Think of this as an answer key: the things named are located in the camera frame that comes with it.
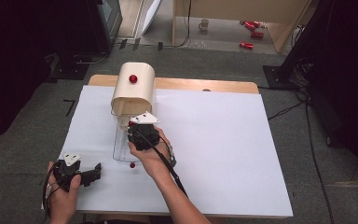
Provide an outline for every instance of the table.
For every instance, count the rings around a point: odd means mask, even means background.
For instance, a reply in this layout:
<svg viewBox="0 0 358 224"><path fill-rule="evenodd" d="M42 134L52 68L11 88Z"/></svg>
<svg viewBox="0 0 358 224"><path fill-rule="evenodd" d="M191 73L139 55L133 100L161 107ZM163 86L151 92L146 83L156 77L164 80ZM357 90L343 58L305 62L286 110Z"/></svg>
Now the table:
<svg viewBox="0 0 358 224"><path fill-rule="evenodd" d="M263 21L277 52L307 13L312 0L197 0L191 3L195 18L232 21ZM172 44L175 42L176 17L187 17L190 0L173 1Z"/></svg>
<svg viewBox="0 0 358 224"><path fill-rule="evenodd" d="M62 152L83 156L81 171L92 169L98 162L103 167L100 180L79 189L77 209L87 213L168 215L142 164L131 169L128 163L113 160L117 125L110 113L114 91L110 85L116 81L116 76L106 75L90 79L62 148ZM293 215L254 83L162 77L155 83L157 88L186 89L156 89L157 107L153 110L161 119L158 126L172 143L178 161L175 171L190 200L205 216Z"/></svg>

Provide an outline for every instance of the forearm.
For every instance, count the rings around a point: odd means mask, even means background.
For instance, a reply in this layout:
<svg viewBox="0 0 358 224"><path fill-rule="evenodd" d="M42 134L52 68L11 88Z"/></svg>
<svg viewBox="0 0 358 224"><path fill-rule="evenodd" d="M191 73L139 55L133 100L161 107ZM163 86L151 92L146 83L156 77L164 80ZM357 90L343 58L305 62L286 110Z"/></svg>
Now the forearm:
<svg viewBox="0 0 358 224"><path fill-rule="evenodd" d="M173 182L170 175L154 178L165 203L170 209L173 222L181 223L210 223L197 207L185 196L185 194Z"/></svg>

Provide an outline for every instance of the red ball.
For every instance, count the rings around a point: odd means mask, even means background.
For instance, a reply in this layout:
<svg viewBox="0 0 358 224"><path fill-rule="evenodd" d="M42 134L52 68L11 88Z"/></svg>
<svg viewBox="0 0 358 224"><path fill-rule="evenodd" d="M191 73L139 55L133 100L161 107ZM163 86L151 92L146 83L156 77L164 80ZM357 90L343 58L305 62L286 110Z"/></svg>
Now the red ball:
<svg viewBox="0 0 358 224"><path fill-rule="evenodd" d="M138 81L138 77L136 75L130 75L130 83L136 83Z"/></svg>

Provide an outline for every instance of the person's left hand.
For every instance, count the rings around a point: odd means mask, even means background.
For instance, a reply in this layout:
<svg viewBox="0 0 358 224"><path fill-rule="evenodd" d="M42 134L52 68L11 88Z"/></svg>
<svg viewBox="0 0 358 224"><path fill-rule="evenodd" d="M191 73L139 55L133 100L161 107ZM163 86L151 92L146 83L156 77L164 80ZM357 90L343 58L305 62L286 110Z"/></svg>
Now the person's left hand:
<svg viewBox="0 0 358 224"><path fill-rule="evenodd" d="M50 162L48 170L53 166L54 162ZM50 207L50 223L69 223L76 211L77 191L80 186L81 175L75 175L71 181L69 192L63 189L56 190L51 194L48 204ZM53 192L59 186L53 174L50 175L48 183L51 185L50 192Z"/></svg>

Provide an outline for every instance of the gray carpet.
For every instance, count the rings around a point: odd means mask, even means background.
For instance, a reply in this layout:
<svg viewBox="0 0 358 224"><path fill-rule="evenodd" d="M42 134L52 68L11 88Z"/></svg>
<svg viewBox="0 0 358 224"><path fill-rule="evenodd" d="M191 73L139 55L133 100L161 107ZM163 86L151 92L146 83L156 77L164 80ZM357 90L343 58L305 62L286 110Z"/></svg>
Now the gray carpet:
<svg viewBox="0 0 358 224"><path fill-rule="evenodd" d="M281 65L284 56L205 49L164 49L131 46L93 64L85 80L44 83L0 136L0 223L44 223L40 210L42 181L48 161L61 152L82 86L94 74L118 74L125 62L152 65L157 77L251 81L267 86L262 65ZM260 90L268 116L295 105L292 91ZM312 107L312 140L335 223L358 223L358 159L345 148L330 148ZM272 119L270 129L293 206L287 219L228 218L227 223L331 223L324 193L312 160L305 106ZM80 221L80 214L74 223Z"/></svg>

